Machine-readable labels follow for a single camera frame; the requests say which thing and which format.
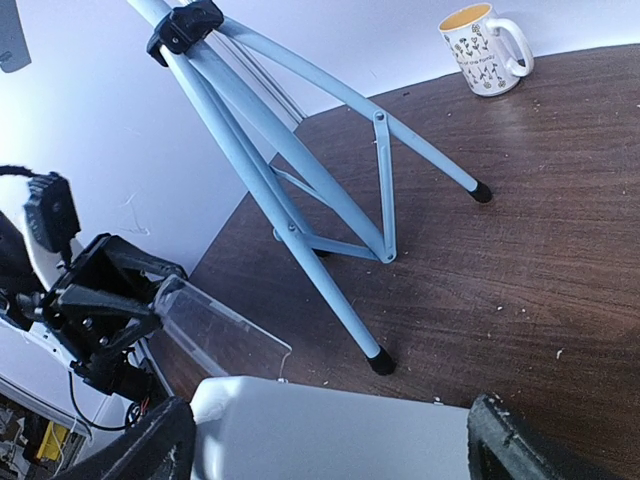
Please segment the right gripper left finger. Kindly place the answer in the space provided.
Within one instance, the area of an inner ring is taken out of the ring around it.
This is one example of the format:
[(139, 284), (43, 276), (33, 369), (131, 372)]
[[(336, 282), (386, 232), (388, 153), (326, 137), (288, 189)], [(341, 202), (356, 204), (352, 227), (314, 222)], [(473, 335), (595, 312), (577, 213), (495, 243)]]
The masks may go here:
[(188, 402), (174, 396), (101, 451), (58, 474), (58, 479), (188, 479), (196, 425)]

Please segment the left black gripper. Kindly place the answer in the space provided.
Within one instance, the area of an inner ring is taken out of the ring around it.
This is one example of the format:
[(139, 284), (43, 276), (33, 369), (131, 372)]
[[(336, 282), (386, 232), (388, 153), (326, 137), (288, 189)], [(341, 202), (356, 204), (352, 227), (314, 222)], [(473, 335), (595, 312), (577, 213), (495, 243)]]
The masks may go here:
[(176, 263), (151, 255), (122, 237), (97, 236), (42, 300), (43, 323), (70, 352), (72, 371), (106, 394), (147, 395), (148, 372), (128, 352), (162, 328), (153, 309), (161, 283), (188, 278)]

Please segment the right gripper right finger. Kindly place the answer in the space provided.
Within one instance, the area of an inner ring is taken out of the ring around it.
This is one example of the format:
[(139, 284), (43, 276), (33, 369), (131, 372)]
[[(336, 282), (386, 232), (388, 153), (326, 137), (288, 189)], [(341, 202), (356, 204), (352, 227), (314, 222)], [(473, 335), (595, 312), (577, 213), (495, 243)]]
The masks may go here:
[(472, 479), (627, 479), (543, 435), (498, 396), (484, 393), (467, 416)]

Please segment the white metronome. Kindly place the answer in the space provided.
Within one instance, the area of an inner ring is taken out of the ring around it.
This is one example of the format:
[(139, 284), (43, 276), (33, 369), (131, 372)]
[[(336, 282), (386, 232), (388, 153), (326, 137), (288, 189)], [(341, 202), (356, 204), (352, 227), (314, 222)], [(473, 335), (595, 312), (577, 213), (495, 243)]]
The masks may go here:
[(467, 479), (464, 408), (249, 376), (202, 381), (194, 479)]

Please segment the clear metronome front cover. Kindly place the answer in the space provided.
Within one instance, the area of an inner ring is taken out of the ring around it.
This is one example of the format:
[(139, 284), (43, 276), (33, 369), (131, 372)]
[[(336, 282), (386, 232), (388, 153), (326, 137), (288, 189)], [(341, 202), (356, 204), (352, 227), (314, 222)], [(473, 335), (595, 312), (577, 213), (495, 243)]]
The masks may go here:
[(188, 281), (166, 278), (153, 310), (162, 330), (208, 374), (284, 377), (291, 346)]

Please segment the light blue music stand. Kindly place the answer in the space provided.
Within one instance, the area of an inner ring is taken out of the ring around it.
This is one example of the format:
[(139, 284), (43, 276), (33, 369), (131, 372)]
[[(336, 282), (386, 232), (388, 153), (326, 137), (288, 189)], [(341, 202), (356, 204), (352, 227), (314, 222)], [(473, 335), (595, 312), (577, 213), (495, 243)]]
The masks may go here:
[[(320, 260), (339, 254), (388, 264), (397, 256), (391, 140), (397, 138), (460, 185), (478, 203), (490, 188), (467, 173), (406, 124), (298, 54), (225, 16), (211, 1), (171, 7), (164, 1), (134, 1), (132, 7), (153, 31), (147, 54), (169, 69), (237, 175), (378, 375), (396, 363), (367, 329)], [(249, 47), (344, 102), (374, 130), (382, 222), (376, 227), (353, 198), (206, 42), (219, 34)], [(287, 181), (331, 210), (356, 234), (354, 245), (319, 236), (282, 188)]]

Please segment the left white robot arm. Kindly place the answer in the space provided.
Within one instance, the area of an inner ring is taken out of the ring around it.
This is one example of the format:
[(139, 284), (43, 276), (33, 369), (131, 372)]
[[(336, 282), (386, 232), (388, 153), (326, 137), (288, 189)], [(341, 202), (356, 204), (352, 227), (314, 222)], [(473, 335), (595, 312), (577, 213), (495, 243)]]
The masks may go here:
[(42, 340), (92, 388), (143, 400), (154, 381), (128, 355), (161, 327), (151, 304), (162, 280), (185, 270), (109, 233), (73, 252), (80, 225), (69, 182), (22, 166), (1, 173), (27, 178), (29, 190), (26, 229), (1, 219), (2, 320)]

